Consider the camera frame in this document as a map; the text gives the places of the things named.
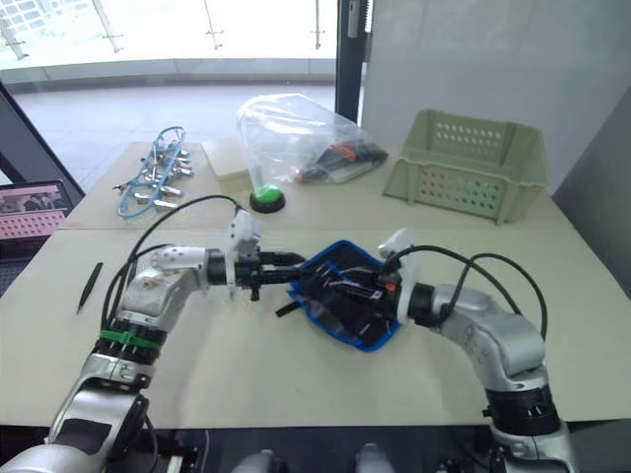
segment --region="laptop screen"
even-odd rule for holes
[[[44,241],[70,213],[60,181],[0,186],[0,241]]]

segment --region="laptop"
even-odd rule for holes
[[[0,185],[0,297],[71,210],[60,180]]]

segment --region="glass railing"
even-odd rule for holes
[[[335,0],[2,0],[0,69],[160,58],[334,58]]]

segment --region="plastic bag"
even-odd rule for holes
[[[368,133],[299,94],[259,96],[237,123],[254,189],[281,181],[344,182],[380,165],[387,153]]]

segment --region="blue cable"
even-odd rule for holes
[[[165,147],[164,142],[166,140],[164,135],[169,133],[170,131],[175,132],[177,136],[177,142],[174,146],[171,146],[171,144],[169,144],[167,145],[167,147]],[[185,137],[186,130],[184,130],[184,128],[182,128],[181,126],[170,126],[169,128],[165,128],[158,134],[158,137],[154,140],[151,151],[149,152],[147,158],[140,167],[140,170],[138,170],[136,176],[127,183],[127,188],[124,190],[122,196],[120,197],[120,203],[118,204],[118,208],[116,209],[116,214],[118,214],[119,217],[122,217],[123,219],[133,219],[153,208],[154,202],[158,199],[158,197],[160,197],[160,188],[165,185],[165,182],[169,178],[169,173],[173,170],[175,163],[177,162],[177,157],[179,156],[179,152],[181,151],[181,147],[184,143]],[[141,178],[143,176],[143,171],[148,169],[149,165],[156,162],[156,158],[160,153],[165,153],[165,156],[166,153],[172,153],[172,156],[170,158],[167,158],[167,164],[165,165],[164,174],[158,181],[155,188],[153,188],[155,182],[141,181]],[[153,192],[149,198],[149,201],[144,207],[141,207],[139,210],[128,213],[128,199],[133,199],[134,193],[138,189],[143,187],[153,188]]]

